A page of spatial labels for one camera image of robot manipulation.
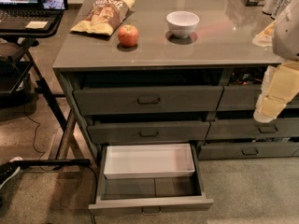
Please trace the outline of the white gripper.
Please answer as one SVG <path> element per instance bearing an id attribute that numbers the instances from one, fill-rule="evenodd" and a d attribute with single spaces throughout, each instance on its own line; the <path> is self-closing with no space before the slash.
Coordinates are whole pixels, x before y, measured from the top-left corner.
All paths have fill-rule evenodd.
<path id="1" fill-rule="evenodd" d="M 299 93 L 299 62 L 284 61 L 278 67 L 268 66 L 257 99 L 253 117 L 261 123 L 276 119 Z"/>

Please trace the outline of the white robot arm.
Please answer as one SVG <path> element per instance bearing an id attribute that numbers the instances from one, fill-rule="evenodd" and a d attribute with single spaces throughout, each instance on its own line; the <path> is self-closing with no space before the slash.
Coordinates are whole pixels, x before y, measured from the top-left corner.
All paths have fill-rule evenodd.
<path id="1" fill-rule="evenodd" d="M 292 0 L 272 25 L 263 30 L 272 32 L 273 52 L 284 59 L 278 66 L 268 66 L 263 76 L 253 117 L 261 123 L 276 119 L 299 93 L 299 0 Z"/>

